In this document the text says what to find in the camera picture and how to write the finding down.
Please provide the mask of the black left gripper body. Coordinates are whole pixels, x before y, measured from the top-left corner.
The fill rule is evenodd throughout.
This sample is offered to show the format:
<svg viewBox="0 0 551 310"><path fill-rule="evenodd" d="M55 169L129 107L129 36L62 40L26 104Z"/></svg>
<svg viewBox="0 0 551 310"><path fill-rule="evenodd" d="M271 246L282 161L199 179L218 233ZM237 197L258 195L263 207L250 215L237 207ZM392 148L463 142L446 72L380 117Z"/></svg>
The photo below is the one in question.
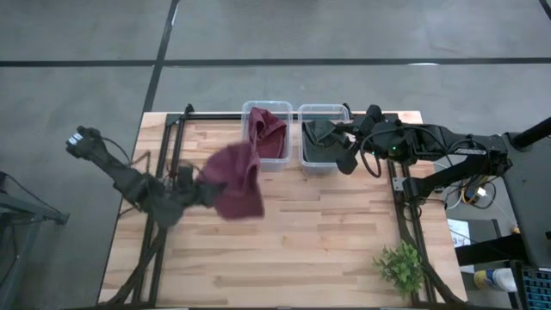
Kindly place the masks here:
<svg viewBox="0 0 551 310"><path fill-rule="evenodd" d="M174 190L176 200L184 207L207 205L207 187L201 180L194 179L192 166L179 166L176 172Z"/></svg>

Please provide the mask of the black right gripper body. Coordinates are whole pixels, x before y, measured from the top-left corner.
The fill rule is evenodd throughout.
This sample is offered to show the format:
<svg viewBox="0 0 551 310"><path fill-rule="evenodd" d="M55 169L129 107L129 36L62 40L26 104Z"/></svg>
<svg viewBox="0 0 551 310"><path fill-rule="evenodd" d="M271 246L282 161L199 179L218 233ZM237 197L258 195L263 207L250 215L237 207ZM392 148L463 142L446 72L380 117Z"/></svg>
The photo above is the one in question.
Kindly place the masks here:
<svg viewBox="0 0 551 310"><path fill-rule="evenodd" d="M400 120L390 121L379 106L370 105L366 114L355 117L352 124L361 151L402 164L417 163L413 128Z"/></svg>

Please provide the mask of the maroon cap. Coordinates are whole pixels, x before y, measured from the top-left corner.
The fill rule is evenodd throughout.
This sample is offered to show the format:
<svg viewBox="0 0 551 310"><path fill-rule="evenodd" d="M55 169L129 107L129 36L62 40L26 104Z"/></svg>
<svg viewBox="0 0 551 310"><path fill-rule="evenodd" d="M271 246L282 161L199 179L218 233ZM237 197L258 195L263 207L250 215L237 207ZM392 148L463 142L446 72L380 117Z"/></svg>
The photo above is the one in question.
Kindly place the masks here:
<svg viewBox="0 0 551 310"><path fill-rule="evenodd" d="M260 159L250 141L227 145L207 159L198 179L225 184L214 198L214 209L224 220L263 218L263 198L258 182Z"/></svg>
<svg viewBox="0 0 551 310"><path fill-rule="evenodd" d="M248 135L260 158L283 158L287 124L267 109L251 109Z"/></svg>

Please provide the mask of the clear plastic bin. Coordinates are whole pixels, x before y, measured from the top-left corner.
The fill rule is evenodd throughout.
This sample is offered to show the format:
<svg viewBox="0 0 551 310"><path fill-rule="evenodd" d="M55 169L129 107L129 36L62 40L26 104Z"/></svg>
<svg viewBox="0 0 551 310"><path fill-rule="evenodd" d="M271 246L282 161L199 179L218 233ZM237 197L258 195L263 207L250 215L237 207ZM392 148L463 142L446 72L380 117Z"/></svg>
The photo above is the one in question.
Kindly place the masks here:
<svg viewBox="0 0 551 310"><path fill-rule="evenodd" d="M310 163L306 162L303 157L303 139L301 125L303 122L327 119L335 125L339 122L349 123L349 111L344 105L338 104L304 104L298 110L298 134L299 134L299 160L303 170L308 174L325 175L337 170L335 163Z"/></svg>
<svg viewBox="0 0 551 310"><path fill-rule="evenodd" d="M284 121L287 124L287 136L284 142L283 158L260 158L261 167L263 171L280 171L282 170L292 158L293 151L293 110L290 103L285 101L248 101L242 108L242 136L243 140L249 141L248 129L249 118L252 108L267 109L278 119Z"/></svg>

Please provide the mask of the white paper sheet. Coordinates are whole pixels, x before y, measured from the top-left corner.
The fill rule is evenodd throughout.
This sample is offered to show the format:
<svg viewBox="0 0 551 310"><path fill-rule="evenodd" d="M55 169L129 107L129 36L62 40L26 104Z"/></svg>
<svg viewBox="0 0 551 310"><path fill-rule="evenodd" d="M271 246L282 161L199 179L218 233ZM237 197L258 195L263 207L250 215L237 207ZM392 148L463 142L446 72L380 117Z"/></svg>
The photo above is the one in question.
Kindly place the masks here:
<svg viewBox="0 0 551 310"><path fill-rule="evenodd" d="M448 225L455 248L471 245L470 230L467 221L448 219Z"/></svg>

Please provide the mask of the small green artificial plant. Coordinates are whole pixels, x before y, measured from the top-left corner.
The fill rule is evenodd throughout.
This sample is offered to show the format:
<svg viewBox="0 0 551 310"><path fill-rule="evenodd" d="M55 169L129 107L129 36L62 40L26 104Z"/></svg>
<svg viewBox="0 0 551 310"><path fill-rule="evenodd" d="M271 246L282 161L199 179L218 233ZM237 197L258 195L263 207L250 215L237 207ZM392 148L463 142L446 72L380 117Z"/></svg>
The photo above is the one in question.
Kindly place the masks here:
<svg viewBox="0 0 551 310"><path fill-rule="evenodd" d="M415 246L401 241L396 247L384 247L373 257L373 266L385 282L391 283L398 294L409 298L416 294L424 282L424 267Z"/></svg>

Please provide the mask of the black metal stand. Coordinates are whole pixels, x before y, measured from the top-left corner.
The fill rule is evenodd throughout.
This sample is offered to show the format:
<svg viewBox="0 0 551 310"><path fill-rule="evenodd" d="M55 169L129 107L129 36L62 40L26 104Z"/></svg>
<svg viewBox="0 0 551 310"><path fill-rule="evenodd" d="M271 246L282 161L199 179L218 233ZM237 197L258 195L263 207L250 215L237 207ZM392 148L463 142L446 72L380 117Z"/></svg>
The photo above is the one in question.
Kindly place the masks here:
<svg viewBox="0 0 551 310"><path fill-rule="evenodd" d="M512 162L503 181L520 233L498 245L509 259L551 268L551 117L503 140Z"/></svg>

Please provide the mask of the grey metal stand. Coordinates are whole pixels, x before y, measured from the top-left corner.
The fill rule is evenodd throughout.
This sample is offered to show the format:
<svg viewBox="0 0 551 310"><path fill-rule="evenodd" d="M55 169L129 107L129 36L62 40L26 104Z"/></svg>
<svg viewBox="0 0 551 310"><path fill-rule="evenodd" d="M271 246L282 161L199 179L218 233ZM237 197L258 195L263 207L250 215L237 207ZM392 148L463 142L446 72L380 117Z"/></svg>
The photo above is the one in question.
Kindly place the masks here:
<svg viewBox="0 0 551 310"><path fill-rule="evenodd" d="M5 188L7 179L39 204L10 195ZM68 214L53 208L11 175L0 171L0 310L12 307L40 224L50 220L64 225L68 218Z"/></svg>

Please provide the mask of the backlit keyboard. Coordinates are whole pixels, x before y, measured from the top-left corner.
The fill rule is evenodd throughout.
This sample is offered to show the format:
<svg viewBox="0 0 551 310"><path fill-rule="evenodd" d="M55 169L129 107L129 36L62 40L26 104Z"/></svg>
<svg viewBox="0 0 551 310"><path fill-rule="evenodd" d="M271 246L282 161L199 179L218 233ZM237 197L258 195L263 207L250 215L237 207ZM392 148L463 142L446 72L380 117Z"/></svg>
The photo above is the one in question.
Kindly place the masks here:
<svg viewBox="0 0 551 310"><path fill-rule="evenodd" d="M524 310L551 310L551 270L522 269Z"/></svg>

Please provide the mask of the black aluminium frame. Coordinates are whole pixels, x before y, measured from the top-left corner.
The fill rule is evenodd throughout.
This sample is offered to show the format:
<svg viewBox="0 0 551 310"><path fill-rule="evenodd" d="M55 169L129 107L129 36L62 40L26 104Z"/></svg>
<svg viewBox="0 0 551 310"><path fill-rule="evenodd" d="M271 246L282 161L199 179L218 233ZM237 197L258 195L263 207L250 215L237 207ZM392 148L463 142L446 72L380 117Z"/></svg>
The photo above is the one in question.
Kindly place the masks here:
<svg viewBox="0 0 551 310"><path fill-rule="evenodd" d="M178 125L145 113L135 155L151 151L155 172L161 148L170 162ZM214 152L242 139L241 112L195 112L184 121L180 159L201 166ZM373 258L399 244L398 215L388 164L373 178L361 160L353 174L310 175L298 159L300 125L294 121L293 155L277 172L261 172L265 217L223 221L212 209L191 208L170 229L160 276L153 289L153 259L139 297L157 307L403 307L393 285L380 279ZM420 227L430 263L454 292L467 300L446 213L439 201L423 206ZM97 301L113 298L139 261L146 215L123 215Z"/></svg>

